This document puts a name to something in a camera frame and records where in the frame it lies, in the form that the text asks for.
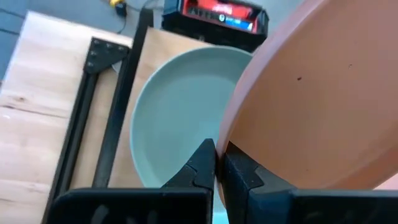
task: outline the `wooden board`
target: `wooden board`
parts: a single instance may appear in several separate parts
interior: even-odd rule
[[[39,223],[47,201],[91,37],[131,45],[129,37],[35,12],[27,15],[0,90],[0,223]],[[207,44],[149,29],[109,185],[140,187],[129,149],[129,123],[149,76],[172,57]],[[93,180],[116,73],[101,74],[72,187]]]

